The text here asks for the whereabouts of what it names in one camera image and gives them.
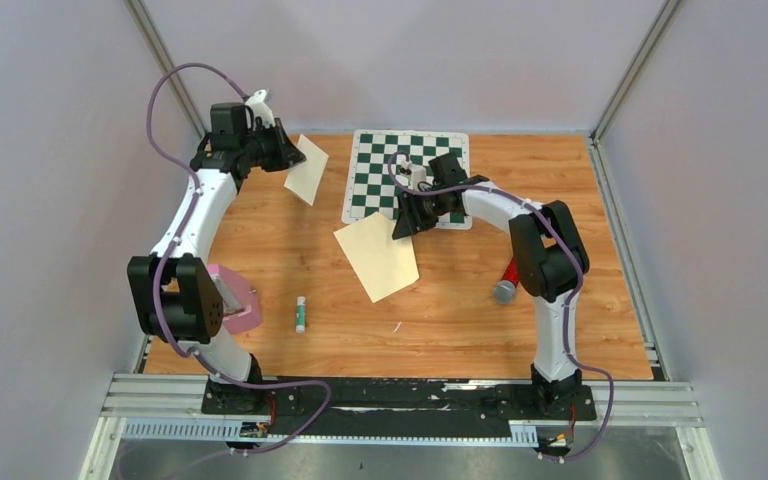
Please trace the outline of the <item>tan paper letter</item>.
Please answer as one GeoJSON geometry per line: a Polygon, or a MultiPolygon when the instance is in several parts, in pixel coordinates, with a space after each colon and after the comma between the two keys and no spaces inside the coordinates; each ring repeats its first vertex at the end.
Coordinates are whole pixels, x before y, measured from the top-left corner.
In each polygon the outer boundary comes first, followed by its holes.
{"type": "Polygon", "coordinates": [[[329,154],[305,135],[299,136],[297,148],[305,160],[289,169],[284,188],[307,205],[313,206],[329,154]]]}

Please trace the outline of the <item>cream envelope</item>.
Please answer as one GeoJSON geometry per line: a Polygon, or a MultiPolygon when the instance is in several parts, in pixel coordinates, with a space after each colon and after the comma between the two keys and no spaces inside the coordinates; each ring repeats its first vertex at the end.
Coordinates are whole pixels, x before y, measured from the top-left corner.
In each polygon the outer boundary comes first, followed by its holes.
{"type": "Polygon", "coordinates": [[[375,212],[334,232],[356,277],[372,303],[419,279],[410,237],[394,240],[395,222],[375,212]]]}

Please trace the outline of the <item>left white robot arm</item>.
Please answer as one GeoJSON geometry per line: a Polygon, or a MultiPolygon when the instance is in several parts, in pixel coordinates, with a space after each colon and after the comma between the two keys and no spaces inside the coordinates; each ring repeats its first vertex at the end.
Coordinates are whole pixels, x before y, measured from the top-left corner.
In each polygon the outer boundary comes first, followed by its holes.
{"type": "Polygon", "coordinates": [[[234,340],[263,322],[250,281],[206,262],[219,224],[254,167],[283,171],[305,161],[263,92],[210,110],[212,130],[190,161],[192,175],[173,223],[127,277],[141,330],[206,362],[206,414],[255,414],[266,404],[257,359],[234,340]]]}

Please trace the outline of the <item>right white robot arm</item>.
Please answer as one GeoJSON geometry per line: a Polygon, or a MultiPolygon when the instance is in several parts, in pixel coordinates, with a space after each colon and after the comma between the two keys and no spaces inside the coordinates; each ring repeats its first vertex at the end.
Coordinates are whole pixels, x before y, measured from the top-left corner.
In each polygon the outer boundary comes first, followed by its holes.
{"type": "Polygon", "coordinates": [[[452,152],[421,167],[398,151],[386,160],[385,171],[397,188],[393,239],[428,231],[442,216],[454,213],[509,235],[518,282],[533,298],[536,316],[529,399],[544,417],[561,414],[583,390],[574,330],[579,292],[589,269],[569,207],[559,200],[535,202],[485,176],[470,176],[452,152]]]}

